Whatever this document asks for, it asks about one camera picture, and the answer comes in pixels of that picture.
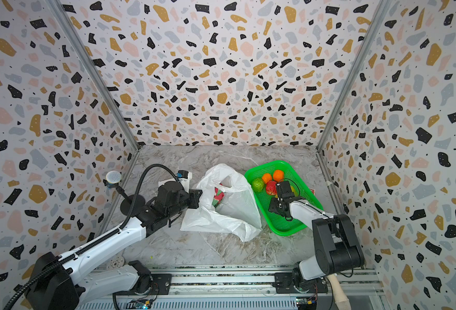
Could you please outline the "red apple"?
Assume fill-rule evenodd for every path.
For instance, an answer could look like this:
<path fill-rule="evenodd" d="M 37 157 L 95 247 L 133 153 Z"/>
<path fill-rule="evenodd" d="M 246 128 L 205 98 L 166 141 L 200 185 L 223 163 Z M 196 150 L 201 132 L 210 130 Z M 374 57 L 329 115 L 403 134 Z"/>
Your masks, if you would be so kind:
<path fill-rule="evenodd" d="M 271 180 L 268 183 L 266 183 L 265 192 L 270 196 L 277 195 L 277 182 L 274 180 Z"/>

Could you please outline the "white plastic bag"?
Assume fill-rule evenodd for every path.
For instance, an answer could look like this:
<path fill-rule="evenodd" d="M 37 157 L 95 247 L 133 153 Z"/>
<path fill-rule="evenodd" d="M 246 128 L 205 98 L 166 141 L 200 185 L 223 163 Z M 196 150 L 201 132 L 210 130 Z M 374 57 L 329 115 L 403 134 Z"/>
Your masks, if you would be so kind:
<path fill-rule="evenodd" d="M 215 187 L 224 191 L 221 204 L 214 208 Z M 226 164 L 210 168 L 193 187 L 202 190 L 198 209 L 185 212 L 181 231 L 229 233 L 249 242 L 262 232 L 259 208 L 246 178 Z"/>

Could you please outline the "pink dragon fruit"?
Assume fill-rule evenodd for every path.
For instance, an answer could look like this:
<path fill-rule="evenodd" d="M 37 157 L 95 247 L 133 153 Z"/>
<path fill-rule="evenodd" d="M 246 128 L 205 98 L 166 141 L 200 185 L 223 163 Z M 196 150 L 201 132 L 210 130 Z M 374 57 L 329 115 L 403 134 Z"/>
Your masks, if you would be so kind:
<path fill-rule="evenodd" d="M 215 187 L 215 195 L 212 199 L 212 206 L 214 208 L 217 208 L 221 204 L 224 196 L 224 191 L 222 191 L 220 188 Z"/>

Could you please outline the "green plastic basket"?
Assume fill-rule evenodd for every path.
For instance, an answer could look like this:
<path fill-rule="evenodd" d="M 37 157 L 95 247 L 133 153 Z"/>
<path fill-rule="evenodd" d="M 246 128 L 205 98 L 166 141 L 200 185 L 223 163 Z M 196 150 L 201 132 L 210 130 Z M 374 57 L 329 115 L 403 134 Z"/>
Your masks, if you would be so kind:
<path fill-rule="evenodd" d="M 263 165 L 256 166 L 247 170 L 244 174 L 247 181 L 251 183 L 255 178 L 261 178 L 265 173 L 273 174 L 275 170 L 282 170 L 285 174 L 285 178 L 290 180 L 290 183 L 294 188 L 300 192 L 300 194 L 309 201 L 310 204 L 323 210 L 323 206 L 315 195 L 309 190 L 309 187 L 302 180 L 296 170 L 286 161 L 277 160 L 272 161 Z M 269 212 L 269 203 L 272 196 L 265 192 L 254 192 L 255 201 L 258 205 L 263 217 L 265 218 L 269 228 L 279 236 L 291 236 L 307 226 L 298 221 L 292 220 L 287 221 L 284 217 Z"/>

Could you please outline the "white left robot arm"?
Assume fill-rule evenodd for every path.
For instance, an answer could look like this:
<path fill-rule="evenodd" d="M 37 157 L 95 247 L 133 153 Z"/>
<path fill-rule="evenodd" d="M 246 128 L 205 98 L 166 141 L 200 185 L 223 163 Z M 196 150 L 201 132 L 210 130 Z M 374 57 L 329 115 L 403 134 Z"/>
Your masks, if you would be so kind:
<path fill-rule="evenodd" d="M 98 275 L 93 271 L 128 246 L 170 226 L 184 211 L 199 208 L 202 194 L 200 189 L 185 189 L 180 182 L 168 181 L 150 200 L 139 194 L 129 196 L 122 203 L 123 211 L 131 212 L 125 226 L 118 225 L 62 255 L 47 253 L 40 257 L 23 293 L 25 298 L 33 309 L 75 309 L 119 292 L 157 294 L 158 281 L 137 260 Z"/>

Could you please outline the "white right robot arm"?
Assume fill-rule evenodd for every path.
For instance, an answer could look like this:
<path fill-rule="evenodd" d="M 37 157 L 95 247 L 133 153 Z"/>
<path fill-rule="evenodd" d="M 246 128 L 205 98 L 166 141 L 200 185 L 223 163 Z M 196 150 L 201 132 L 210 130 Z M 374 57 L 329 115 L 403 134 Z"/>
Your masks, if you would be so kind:
<path fill-rule="evenodd" d="M 276 184 L 269 212 L 287 220 L 298 220 L 313 232 L 315 254 L 293 270 L 295 283 L 353 271 L 364 265 L 364 254 L 354 225 L 345 214 L 327 213 L 301 196 L 295 195 L 288 181 Z"/>

